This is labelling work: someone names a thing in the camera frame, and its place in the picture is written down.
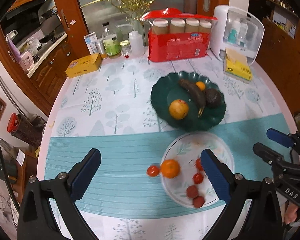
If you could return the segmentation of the right hand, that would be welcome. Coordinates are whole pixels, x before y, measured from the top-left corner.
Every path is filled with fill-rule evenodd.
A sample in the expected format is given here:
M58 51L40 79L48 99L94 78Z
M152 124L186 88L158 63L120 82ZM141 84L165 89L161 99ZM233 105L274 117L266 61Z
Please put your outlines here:
M294 203L292 202L288 203L288 207L286 208L285 215L284 215L284 223L286 225L295 222L298 216L297 215L298 209L299 207Z

